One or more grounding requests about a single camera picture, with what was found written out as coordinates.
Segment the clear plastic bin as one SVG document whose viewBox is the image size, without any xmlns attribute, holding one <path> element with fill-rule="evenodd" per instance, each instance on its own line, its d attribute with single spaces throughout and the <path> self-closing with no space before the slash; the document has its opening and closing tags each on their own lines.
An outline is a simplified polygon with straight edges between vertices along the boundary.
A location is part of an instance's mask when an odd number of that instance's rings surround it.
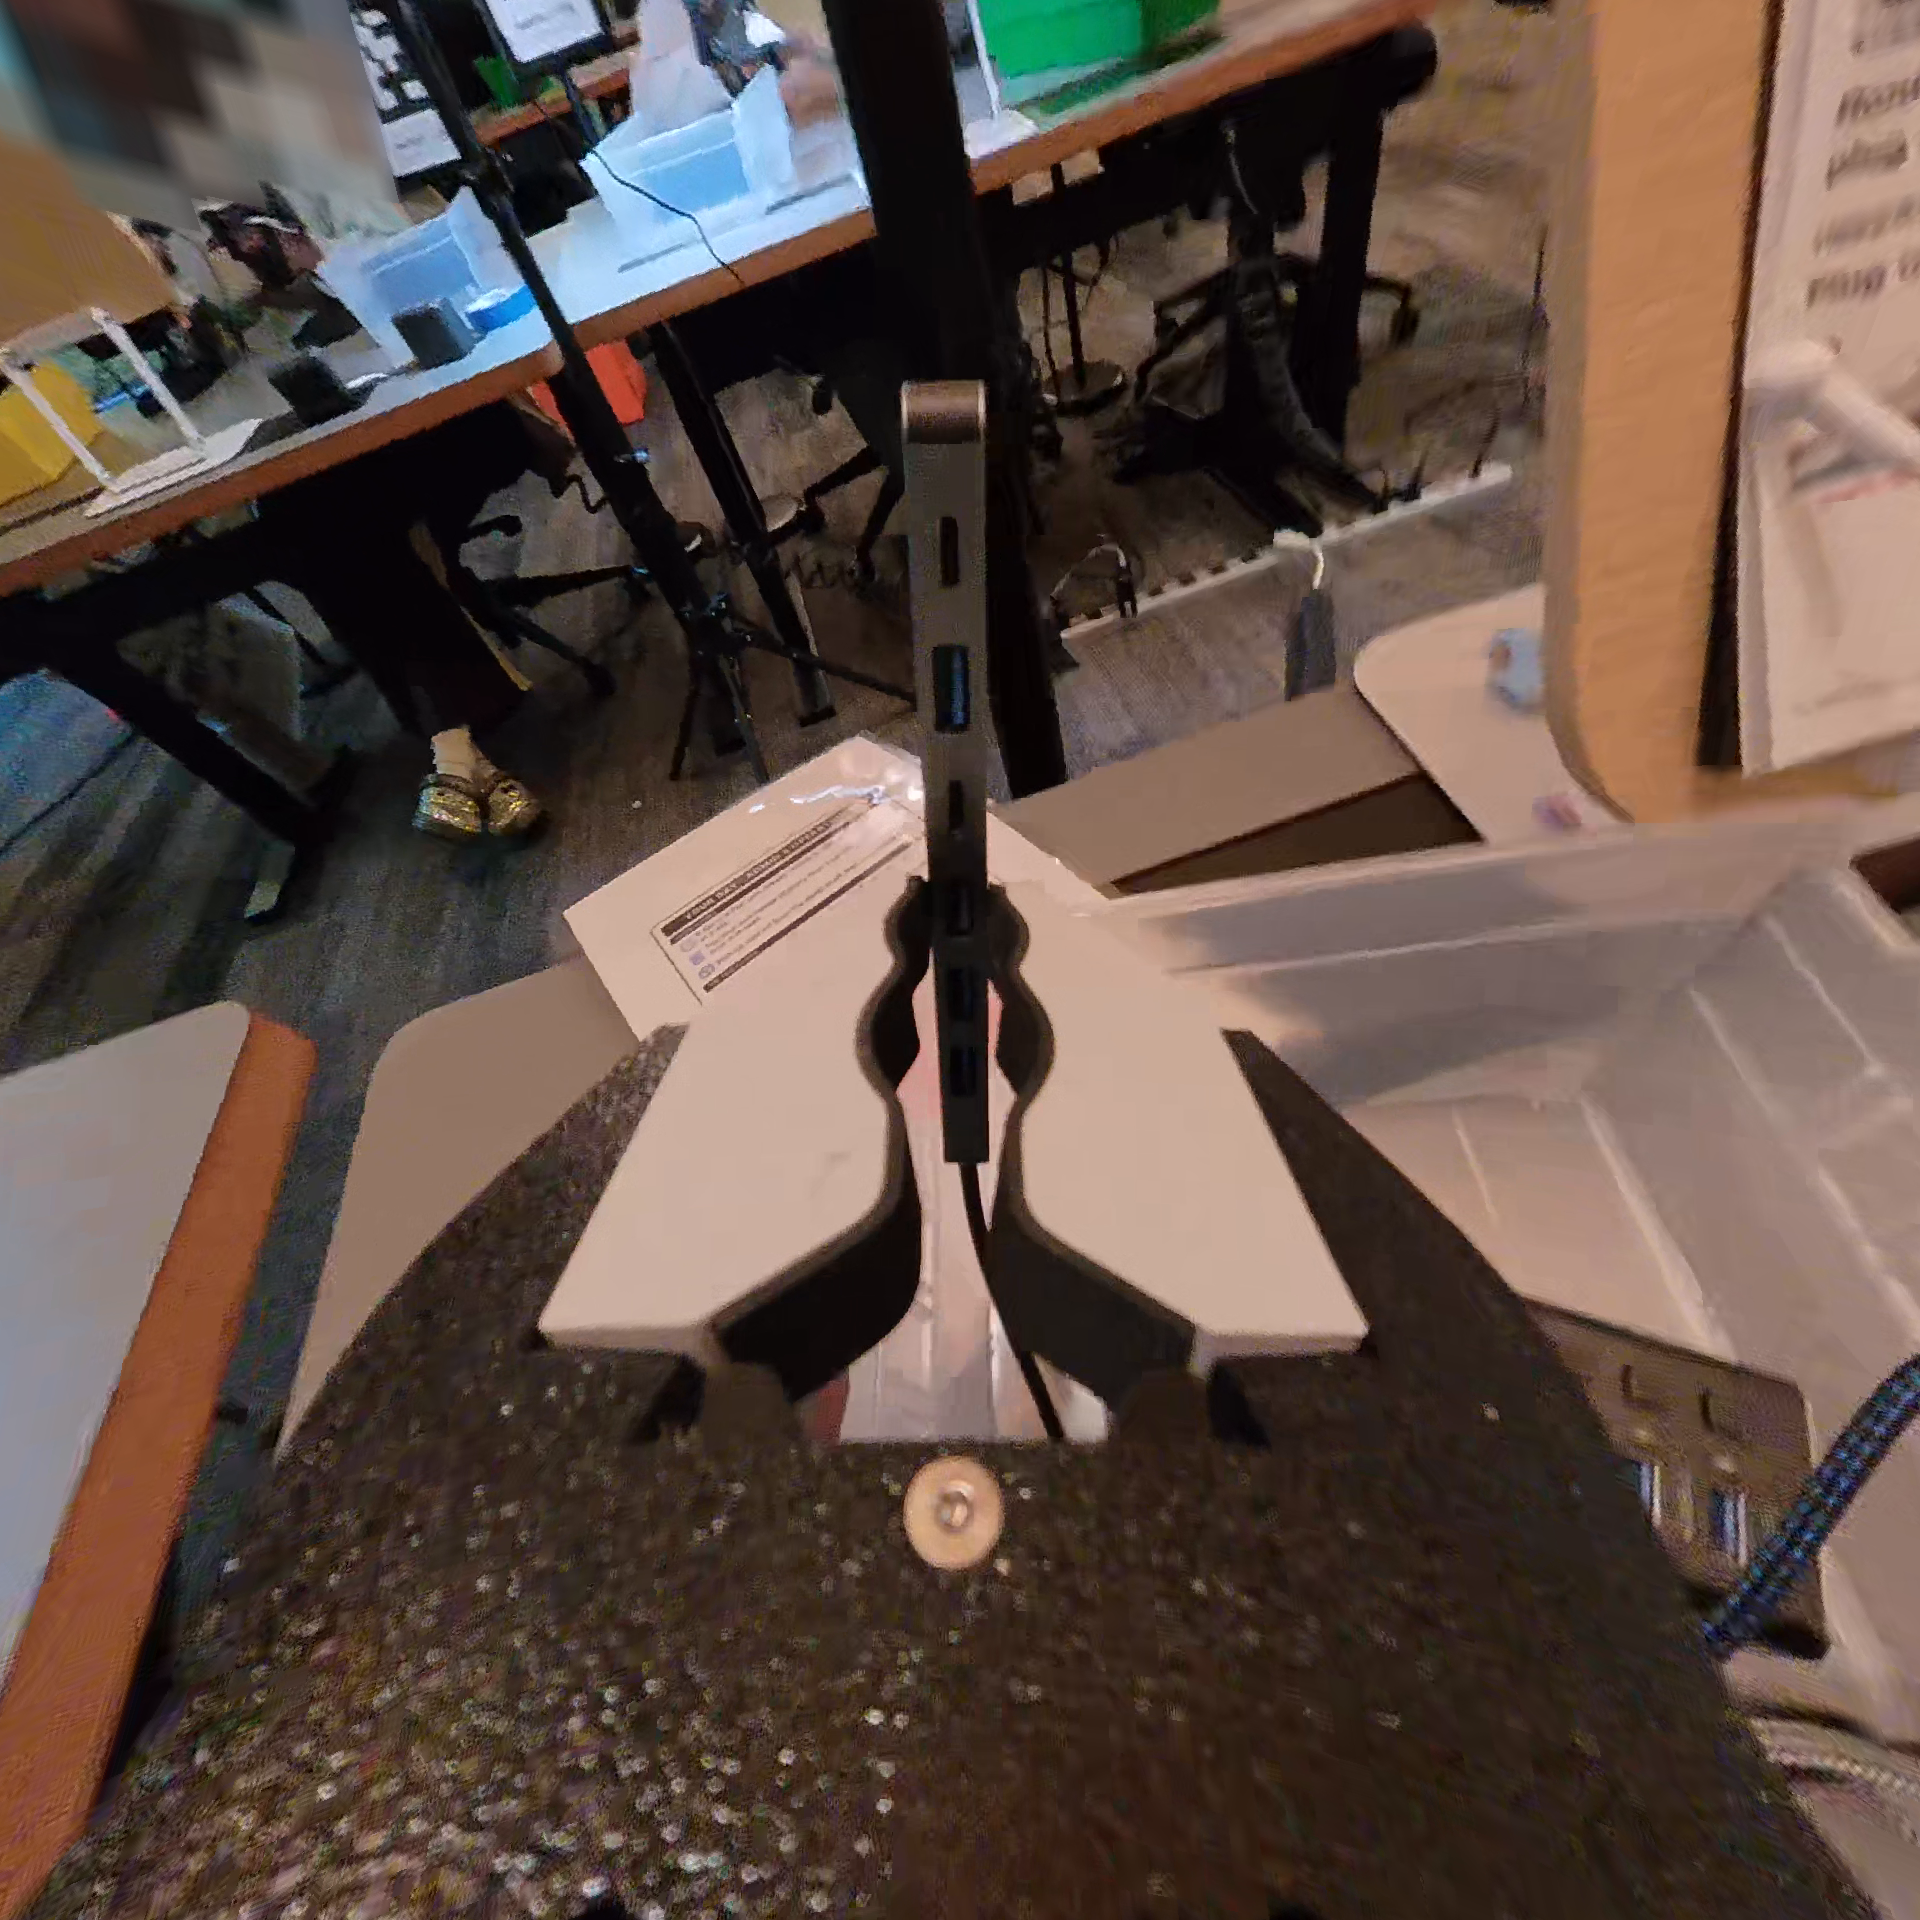
<svg viewBox="0 0 1920 1920">
<path fill-rule="evenodd" d="M 1107 900 L 1204 996 L 1367 1318 L 1353 1355 L 1119 1369 L 1118 1466 L 1070 1466 L 1114 1652 L 1066 1679 L 1211 1811 L 1541 1816 L 1636 1876 L 1790 1909 L 1810 1818 L 1915 1838 L 1915 1453 L 1814 1555 L 1813 1683 L 1700 1641 L 1580 1382 L 1529 1304 L 1801 1388 L 1814 1466 L 1915 1357 L 1915 940 L 1852 822 L 1615 829 Z M 1173 1675 L 1147 1693 L 1119 1602 Z"/>
</svg>

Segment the printed paper sheet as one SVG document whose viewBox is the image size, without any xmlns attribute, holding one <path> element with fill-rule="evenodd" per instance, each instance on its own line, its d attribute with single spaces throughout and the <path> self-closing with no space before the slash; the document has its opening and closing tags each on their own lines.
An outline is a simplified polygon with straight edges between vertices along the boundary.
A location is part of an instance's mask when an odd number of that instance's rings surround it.
<svg viewBox="0 0 1920 1920">
<path fill-rule="evenodd" d="M 790 936 L 890 900 L 921 802 L 921 762 L 857 735 L 568 903 L 565 928 L 638 1034 L 688 1023 Z"/>
</svg>

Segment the black mesh office chair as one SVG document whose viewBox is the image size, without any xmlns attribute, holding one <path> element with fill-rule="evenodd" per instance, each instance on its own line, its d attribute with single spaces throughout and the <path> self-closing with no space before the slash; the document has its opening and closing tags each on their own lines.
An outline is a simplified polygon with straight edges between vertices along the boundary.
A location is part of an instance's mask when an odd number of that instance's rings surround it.
<svg viewBox="0 0 1920 1920">
<path fill-rule="evenodd" d="M 1273 532 L 1318 536 L 1294 483 L 1362 516 L 1402 502 L 1346 452 L 1359 320 L 1390 298 L 1390 344 L 1419 322 L 1406 281 L 1367 264 L 1389 116 L 1437 78 L 1427 25 L 1398 25 L 1273 78 L 1217 113 L 1211 186 L 1229 261 L 1167 301 L 1134 385 L 1114 481 L 1204 472 Z"/>
</svg>

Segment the black usb hub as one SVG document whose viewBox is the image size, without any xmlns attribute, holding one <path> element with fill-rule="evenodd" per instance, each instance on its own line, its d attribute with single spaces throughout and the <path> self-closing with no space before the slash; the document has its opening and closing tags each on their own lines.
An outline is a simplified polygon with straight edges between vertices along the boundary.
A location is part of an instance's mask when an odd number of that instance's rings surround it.
<svg viewBox="0 0 1920 1920">
<path fill-rule="evenodd" d="M 1529 1304 L 1580 1382 L 1693 1611 L 1753 1569 L 1813 1477 L 1813 1418 L 1790 1378 Z"/>
</svg>

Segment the illustrated instruction board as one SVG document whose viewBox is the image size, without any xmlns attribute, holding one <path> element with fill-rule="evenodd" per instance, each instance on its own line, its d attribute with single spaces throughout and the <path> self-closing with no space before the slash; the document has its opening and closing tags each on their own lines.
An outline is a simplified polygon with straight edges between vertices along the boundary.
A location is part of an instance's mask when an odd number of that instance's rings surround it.
<svg viewBox="0 0 1920 1920">
<path fill-rule="evenodd" d="M 1630 822 L 1915 789 L 1914 732 L 1777 774 L 1699 748 L 1777 30 L 1777 3 L 1553 3 L 1545 718 Z"/>
</svg>

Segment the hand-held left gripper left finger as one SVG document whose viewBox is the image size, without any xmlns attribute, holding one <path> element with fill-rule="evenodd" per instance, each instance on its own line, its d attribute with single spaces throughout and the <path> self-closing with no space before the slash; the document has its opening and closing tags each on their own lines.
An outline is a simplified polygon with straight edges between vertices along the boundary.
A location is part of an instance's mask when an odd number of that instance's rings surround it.
<svg viewBox="0 0 1920 1920">
<path fill-rule="evenodd" d="M 552 1348 L 863 1357 L 917 1304 L 917 881 L 684 1030 L 541 1305 Z"/>
</svg>

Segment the black tripod stand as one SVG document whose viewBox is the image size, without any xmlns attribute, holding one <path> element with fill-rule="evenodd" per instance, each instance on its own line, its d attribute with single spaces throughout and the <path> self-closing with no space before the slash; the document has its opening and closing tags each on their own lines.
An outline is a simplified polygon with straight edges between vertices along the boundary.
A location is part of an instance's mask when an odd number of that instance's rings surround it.
<svg viewBox="0 0 1920 1920">
<path fill-rule="evenodd" d="M 481 211 L 499 236 L 507 257 L 518 271 L 541 322 L 552 334 L 552 347 L 559 348 L 561 366 L 548 378 L 548 385 L 555 391 L 561 422 L 570 431 L 578 452 L 585 453 L 590 475 L 602 483 L 602 494 L 611 502 L 618 524 L 630 539 L 640 567 L 645 570 L 648 585 L 658 592 L 658 597 L 665 602 L 683 631 L 688 690 L 670 778 L 680 781 L 684 770 L 684 751 L 692 745 L 692 726 L 702 708 L 702 693 L 713 686 L 726 696 L 730 708 L 730 727 L 737 732 L 737 748 L 743 751 L 755 781 L 766 785 L 771 767 L 761 751 L 761 737 L 748 703 L 743 656 L 757 649 L 790 667 L 802 667 L 813 661 L 802 649 L 757 631 L 751 620 L 741 620 L 741 615 L 730 610 L 730 602 L 726 594 L 713 594 L 705 587 L 695 560 L 684 552 L 684 541 L 680 539 L 676 519 L 658 502 L 658 494 L 652 489 L 644 461 L 626 442 L 626 431 L 618 422 L 582 341 L 565 320 L 559 295 L 548 288 L 537 257 L 517 221 L 517 209 L 508 199 L 507 175 L 499 172 L 499 163 L 484 149 L 484 142 L 475 140 L 460 110 L 453 78 L 442 58 L 442 48 L 425 17 L 417 12 L 417 3 L 384 3 L 384 12 L 396 23 L 396 37 L 401 42 L 401 53 L 407 56 L 407 65 L 420 78 L 437 116 L 443 122 L 453 140 L 453 149 L 460 157 L 460 179 L 469 186 Z"/>
</svg>

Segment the green plastic tray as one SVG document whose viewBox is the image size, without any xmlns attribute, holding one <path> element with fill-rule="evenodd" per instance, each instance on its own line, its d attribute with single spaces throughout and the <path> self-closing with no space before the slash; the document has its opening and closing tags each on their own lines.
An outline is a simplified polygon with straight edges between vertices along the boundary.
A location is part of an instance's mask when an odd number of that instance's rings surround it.
<svg viewBox="0 0 1920 1920">
<path fill-rule="evenodd" d="M 1158 56 L 1213 25 L 1221 3 L 971 3 L 999 80 Z"/>
</svg>

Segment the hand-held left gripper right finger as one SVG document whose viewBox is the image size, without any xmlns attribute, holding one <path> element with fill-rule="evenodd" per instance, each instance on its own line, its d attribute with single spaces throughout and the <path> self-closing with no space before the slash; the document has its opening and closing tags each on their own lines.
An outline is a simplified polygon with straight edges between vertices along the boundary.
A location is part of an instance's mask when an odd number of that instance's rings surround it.
<svg viewBox="0 0 1920 1920">
<path fill-rule="evenodd" d="M 1005 1332 L 1056 1369 L 1348 1355 L 1367 1335 L 1200 992 L 1008 891 L 988 1219 Z"/>
</svg>

